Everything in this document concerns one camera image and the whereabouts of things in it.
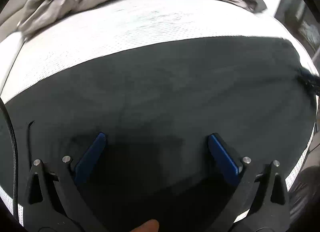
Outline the left hand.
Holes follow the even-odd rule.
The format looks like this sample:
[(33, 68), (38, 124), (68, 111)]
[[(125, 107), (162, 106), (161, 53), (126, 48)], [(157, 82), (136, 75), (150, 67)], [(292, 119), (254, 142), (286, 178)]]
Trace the left hand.
[(159, 222), (157, 220), (149, 220), (139, 227), (133, 229), (131, 232), (158, 232)]

